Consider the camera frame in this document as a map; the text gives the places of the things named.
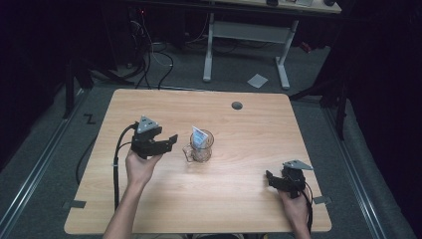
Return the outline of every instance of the table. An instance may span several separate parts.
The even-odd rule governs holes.
[[[252,5],[257,7],[269,7],[265,0],[215,0],[215,2]],[[297,11],[309,11],[319,13],[339,14],[341,8],[335,3],[333,6],[326,6],[322,0],[314,0],[311,6],[304,6],[298,3],[279,1],[277,8],[290,9]],[[290,88],[289,79],[286,74],[285,60],[288,55],[289,48],[292,45],[293,38],[299,24],[299,20],[295,20],[290,28],[271,27],[263,25],[241,24],[224,21],[214,21],[214,14],[210,14],[209,30],[208,30],[208,46],[205,56],[204,66],[204,82],[211,81],[212,73],[212,44],[214,37],[233,38],[240,40],[252,40],[261,42],[271,42],[284,44],[284,48],[280,53],[280,57],[276,58],[276,66],[279,72],[282,88],[288,90]]]
[[[233,102],[243,105],[232,108]],[[311,165],[289,98],[281,94],[117,90],[65,224],[70,234],[104,233],[113,215],[112,159],[121,132],[142,115],[159,122],[165,140],[178,142],[164,154],[140,199],[134,233],[260,233],[291,231],[277,191],[265,171],[281,176],[284,161]],[[192,126],[214,135],[212,156],[188,163],[182,147]],[[130,141],[132,132],[122,142]],[[125,190],[119,152],[120,196]],[[321,196],[313,171],[304,171],[314,197]],[[314,205],[313,231],[331,222],[324,204]]]

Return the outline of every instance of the desk leg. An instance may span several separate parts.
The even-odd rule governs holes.
[[[292,27],[289,31],[286,43],[285,43],[285,47],[282,52],[282,56],[276,58],[277,69],[279,70],[279,77],[280,77],[280,81],[282,82],[282,88],[284,90],[288,90],[290,88],[289,79],[288,79],[288,76],[286,74],[286,69],[285,69],[285,59],[286,59],[286,56],[288,55],[289,48],[292,45],[293,38],[295,37],[298,24],[299,24],[298,20],[293,22]]]
[[[207,55],[205,56],[204,66],[204,82],[211,82],[211,70],[212,70],[212,40],[214,34],[214,13],[210,13],[210,23],[208,30],[208,47]]]

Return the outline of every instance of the glass cup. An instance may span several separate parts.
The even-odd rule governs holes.
[[[201,129],[201,131],[205,132],[208,137],[204,143],[204,146],[197,147],[193,143],[193,133],[190,135],[190,143],[183,147],[183,152],[185,153],[186,160],[188,162],[206,162],[211,157],[211,146],[214,143],[214,136],[208,130]]]

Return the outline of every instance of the white desk frame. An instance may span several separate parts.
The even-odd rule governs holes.
[[[290,5],[291,8],[297,10],[308,10],[308,11],[321,11],[339,13],[341,9],[338,5],[334,5],[332,9],[324,9],[321,6],[322,0],[314,0],[318,5],[318,8],[311,8],[306,6],[295,6]],[[284,44],[284,48],[280,54],[280,57],[276,57],[276,66],[279,71],[280,81],[282,83],[282,88],[288,90],[290,88],[289,79],[286,74],[285,69],[285,60],[288,55],[289,48],[292,45],[293,38],[295,37],[296,30],[298,28],[299,20],[293,21],[293,24],[290,28],[279,28],[279,27],[270,27],[263,25],[252,25],[252,24],[242,24],[242,23],[233,23],[233,22],[223,22],[223,21],[214,21],[214,14],[210,14],[209,21],[209,31],[208,31],[208,46],[207,54],[205,56],[205,67],[204,67],[204,82],[211,82],[211,73],[212,73],[212,46],[214,37],[221,38],[232,38],[239,40],[250,40],[250,41],[259,41],[259,42],[271,42],[277,44]]]

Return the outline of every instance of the hand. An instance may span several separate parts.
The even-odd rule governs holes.
[[[307,200],[300,193],[299,197],[292,199],[289,192],[279,191],[279,195],[282,198],[285,213],[292,228],[295,232],[296,238],[311,238],[308,230],[308,207]],[[308,189],[305,189],[307,197],[310,198]]]
[[[151,179],[155,164],[161,157],[162,154],[150,159],[142,159],[130,149],[126,157],[127,186],[145,186]]]

